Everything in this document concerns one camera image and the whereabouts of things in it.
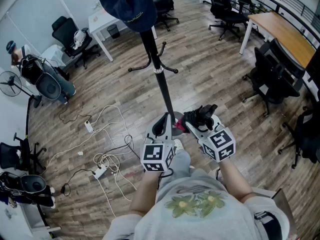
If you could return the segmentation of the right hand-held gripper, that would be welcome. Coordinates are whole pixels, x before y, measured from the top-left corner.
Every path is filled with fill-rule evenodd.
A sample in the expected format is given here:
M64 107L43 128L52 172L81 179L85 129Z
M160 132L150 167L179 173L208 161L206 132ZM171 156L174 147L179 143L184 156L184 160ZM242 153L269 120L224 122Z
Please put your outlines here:
M186 122L187 129L195 136L203 153L217 163L236 153L236 141L230 129L222 124L215 110L216 104L201 106L196 113L196 121L200 126L194 127Z

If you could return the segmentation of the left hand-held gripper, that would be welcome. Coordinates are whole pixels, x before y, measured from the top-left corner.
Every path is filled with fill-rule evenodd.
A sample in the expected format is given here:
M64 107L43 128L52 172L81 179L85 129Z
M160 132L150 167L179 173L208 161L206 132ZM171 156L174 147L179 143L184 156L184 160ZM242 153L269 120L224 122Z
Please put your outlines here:
M172 133L172 117L169 112L158 116L147 127L140 148L140 162L147 172L166 172L175 157Z

